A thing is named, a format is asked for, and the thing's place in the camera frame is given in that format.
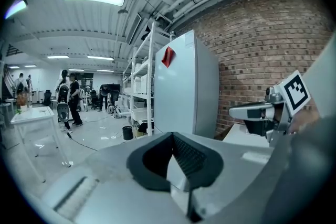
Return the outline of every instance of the white table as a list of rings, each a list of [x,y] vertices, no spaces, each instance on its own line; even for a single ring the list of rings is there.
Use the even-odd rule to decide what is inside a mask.
[[[84,108],[83,112],[88,112],[88,110],[89,110],[89,107],[88,107],[88,98],[89,97],[91,97],[91,95],[89,95],[89,94],[86,94],[86,95],[83,96],[84,105],[86,106],[86,108]]]
[[[0,104],[0,108],[6,108],[6,117],[7,117],[7,121],[9,121],[9,112],[8,112],[8,107],[10,106],[11,104],[9,103],[4,103],[4,104]]]
[[[37,90],[34,90],[34,91],[31,91],[34,96],[33,96],[33,103],[39,103],[40,102],[40,98],[41,98],[41,93],[43,93],[43,91],[37,91]]]
[[[23,138],[25,136],[25,132],[27,130],[28,125],[36,125],[40,124],[40,122],[48,122],[50,124],[50,130],[47,133],[51,133],[52,137],[56,143],[56,148],[59,149],[59,152],[62,156],[63,161],[65,164],[70,167],[67,157],[64,153],[64,151],[61,148],[58,136],[57,136],[57,128],[56,128],[56,122],[54,119],[54,113],[50,109],[50,107],[45,106],[42,108],[31,108],[28,109],[26,112],[23,112],[21,114],[16,114],[13,119],[10,121],[12,125],[14,125],[15,128],[15,134],[17,135],[19,139],[19,146],[21,147],[22,151],[24,152],[26,159],[31,166],[32,170],[35,172],[36,176],[41,182],[45,182],[45,178],[40,174],[40,172],[36,169],[36,167],[33,165],[32,160],[30,159],[26,147],[23,143]]]
[[[6,102],[10,103],[10,105],[12,106],[12,113],[13,113],[13,116],[14,116],[15,115],[14,103],[16,102],[16,100],[14,98],[11,98],[11,99],[6,99]]]

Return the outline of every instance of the office chair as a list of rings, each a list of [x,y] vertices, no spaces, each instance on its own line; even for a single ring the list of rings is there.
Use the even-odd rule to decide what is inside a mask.
[[[44,101],[42,102],[42,105],[44,106],[51,105],[51,91],[50,90],[46,90],[46,92],[44,93]]]
[[[91,109],[96,109],[98,107],[98,97],[97,97],[97,92],[95,90],[92,90],[90,92],[91,95]]]

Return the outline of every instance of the white refrigerator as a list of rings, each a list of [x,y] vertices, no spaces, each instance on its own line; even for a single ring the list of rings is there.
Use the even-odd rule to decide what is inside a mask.
[[[162,63],[167,47],[174,56],[169,67]],[[191,30],[155,55],[154,130],[213,138],[219,95],[217,57]]]

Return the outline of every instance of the white metal shelving unit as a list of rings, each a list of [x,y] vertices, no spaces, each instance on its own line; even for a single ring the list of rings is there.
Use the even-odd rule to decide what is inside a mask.
[[[156,22],[153,22],[152,29],[149,32],[149,34],[146,36],[145,40],[142,42],[142,44],[139,46],[139,48],[134,47],[133,48],[133,56],[132,60],[127,65],[124,73],[123,73],[123,88],[127,81],[131,80],[131,102],[130,102],[130,109],[134,109],[134,97],[145,99],[147,101],[147,122],[148,122],[148,128],[147,128],[147,134],[152,135],[152,71],[153,71],[153,54],[154,54],[154,47],[157,49],[161,49],[159,44],[168,44],[170,42],[169,34],[167,32],[164,32],[163,30],[156,27]],[[137,58],[137,55],[139,55],[139,52],[148,47],[148,59],[141,65],[137,70],[135,70],[135,61]],[[132,72],[130,76],[126,76],[126,70],[128,67],[132,65]],[[140,94],[140,93],[134,93],[134,80],[136,76],[144,76],[147,75],[147,85],[146,85],[146,92],[147,94]]]

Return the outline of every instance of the bottle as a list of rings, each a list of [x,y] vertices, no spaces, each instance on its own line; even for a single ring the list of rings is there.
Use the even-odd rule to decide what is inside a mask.
[[[170,41],[172,42],[176,38],[175,31],[170,32]]]

